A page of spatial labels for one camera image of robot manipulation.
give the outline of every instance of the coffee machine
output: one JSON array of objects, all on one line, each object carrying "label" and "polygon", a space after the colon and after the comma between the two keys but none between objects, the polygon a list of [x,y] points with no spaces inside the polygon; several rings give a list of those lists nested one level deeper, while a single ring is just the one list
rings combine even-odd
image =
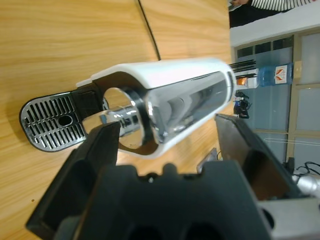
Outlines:
[{"label": "coffee machine", "polygon": [[22,107],[20,124],[34,147],[60,151],[118,121],[119,151],[152,159],[221,111],[236,78],[228,64],[206,57],[118,64],[76,86]]}]

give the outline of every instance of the drip tray grille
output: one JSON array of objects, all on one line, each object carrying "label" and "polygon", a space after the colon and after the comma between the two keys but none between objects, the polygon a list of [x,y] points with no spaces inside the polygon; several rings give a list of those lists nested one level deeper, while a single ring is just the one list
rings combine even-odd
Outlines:
[{"label": "drip tray grille", "polygon": [[74,106],[70,92],[27,102],[20,111],[20,123],[30,143],[56,152],[83,142],[86,133]]}]

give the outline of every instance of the wooden table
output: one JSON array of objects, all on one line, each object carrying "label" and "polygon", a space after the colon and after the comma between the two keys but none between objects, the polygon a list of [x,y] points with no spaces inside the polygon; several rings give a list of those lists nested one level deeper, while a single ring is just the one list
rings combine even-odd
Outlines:
[{"label": "wooden table", "polygon": [[[231,62],[225,0],[141,0],[162,59]],[[35,239],[25,223],[72,149],[32,147],[19,124],[28,100],[75,89],[119,63],[156,61],[137,0],[3,0],[0,5],[0,239]],[[231,113],[232,107],[224,110]],[[166,162],[195,172],[216,145],[213,120],[155,160],[119,153],[139,174]]]}]

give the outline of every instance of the wall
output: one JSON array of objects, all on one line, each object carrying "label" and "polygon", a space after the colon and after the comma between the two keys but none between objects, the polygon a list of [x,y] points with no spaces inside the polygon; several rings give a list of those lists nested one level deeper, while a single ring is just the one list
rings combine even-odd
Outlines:
[{"label": "wall", "polygon": [[320,0],[230,30],[231,46],[320,26]]}]

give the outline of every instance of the chrome trim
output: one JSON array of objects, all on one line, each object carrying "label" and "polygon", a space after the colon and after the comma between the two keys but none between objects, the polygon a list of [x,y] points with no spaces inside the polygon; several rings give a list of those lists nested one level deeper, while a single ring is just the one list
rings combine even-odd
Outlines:
[{"label": "chrome trim", "polygon": [[119,121],[119,143],[130,149],[141,147],[145,140],[145,129],[135,102],[137,100],[132,99],[132,94],[135,94],[132,90],[109,88],[104,94],[109,110],[85,118],[82,121],[85,131],[89,133],[91,129],[101,124]]},{"label": "chrome trim", "polygon": [[169,142],[221,107],[227,88],[226,75],[214,72],[148,91],[143,100],[155,142]]},{"label": "chrome trim", "polygon": [[45,152],[61,151],[86,139],[70,92],[28,101],[20,111],[20,124],[30,143]]}]

